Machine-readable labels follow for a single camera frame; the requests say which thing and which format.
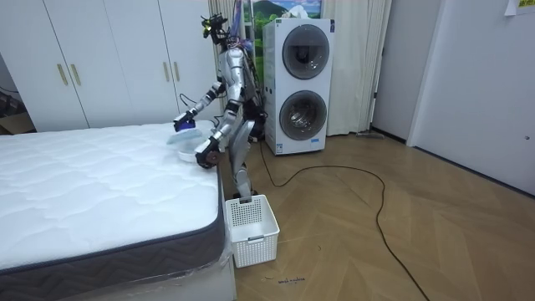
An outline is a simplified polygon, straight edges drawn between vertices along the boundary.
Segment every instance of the landscape poster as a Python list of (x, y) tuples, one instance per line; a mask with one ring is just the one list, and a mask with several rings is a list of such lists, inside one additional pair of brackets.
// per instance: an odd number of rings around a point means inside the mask
[(535, 13), (535, 0), (509, 0), (506, 16), (516, 16), (524, 13)]
[[(249, 15), (249, 6), (252, 4), (251, 20)], [(262, 28), (275, 18), (287, 17), (289, 11), (304, 11), (309, 18), (320, 18), (321, 0), (244, 0), (244, 21), (254, 22), (254, 46), (256, 54), (258, 78), (263, 84), (264, 67), (263, 67), (263, 46), (262, 46)]]

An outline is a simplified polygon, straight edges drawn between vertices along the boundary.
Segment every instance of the dryer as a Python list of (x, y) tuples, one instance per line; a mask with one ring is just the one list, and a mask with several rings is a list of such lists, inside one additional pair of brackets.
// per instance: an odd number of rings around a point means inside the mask
[(277, 18), (263, 28), (266, 142), (275, 155), (325, 148), (334, 20)]

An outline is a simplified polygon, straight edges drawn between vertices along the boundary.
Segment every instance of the gold handle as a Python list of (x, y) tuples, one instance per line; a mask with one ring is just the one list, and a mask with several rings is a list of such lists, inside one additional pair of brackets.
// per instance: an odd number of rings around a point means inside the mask
[(180, 81), (181, 78), (178, 76), (178, 64), (175, 62), (175, 74), (176, 74), (176, 81)]
[(169, 81), (169, 71), (167, 71), (167, 63), (164, 62), (164, 71), (166, 72), (166, 80)]
[(61, 64), (58, 64), (58, 70), (59, 70), (59, 75), (61, 75), (61, 79), (64, 81), (64, 84), (69, 85), (69, 82), (67, 81), (67, 78), (65, 77), (64, 67)]
[(82, 83), (80, 83), (80, 77), (78, 76), (78, 70), (76, 70), (76, 66), (74, 66), (74, 64), (71, 64), (70, 68), (73, 70), (74, 79), (76, 79), (76, 84), (82, 85)]

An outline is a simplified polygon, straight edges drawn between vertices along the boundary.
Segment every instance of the wooden floor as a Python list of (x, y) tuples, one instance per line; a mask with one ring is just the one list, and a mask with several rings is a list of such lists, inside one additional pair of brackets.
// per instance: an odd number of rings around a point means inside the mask
[[(276, 261), (236, 269), (239, 301), (424, 300), (375, 225), (377, 179), (322, 169), (276, 188), (258, 147), (247, 161), (252, 182), (281, 232)], [(381, 176), (386, 239), (431, 300), (535, 299), (533, 199), (388, 139), (332, 137), (326, 150), (297, 156), (274, 157), (263, 148), (277, 183), (325, 164)]]

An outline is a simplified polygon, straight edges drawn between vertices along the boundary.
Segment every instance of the quilted mattress surface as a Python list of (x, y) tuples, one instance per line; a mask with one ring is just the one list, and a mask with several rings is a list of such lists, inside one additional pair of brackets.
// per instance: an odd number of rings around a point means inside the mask
[(216, 169), (172, 125), (0, 136), (0, 274), (194, 232), (220, 215)]

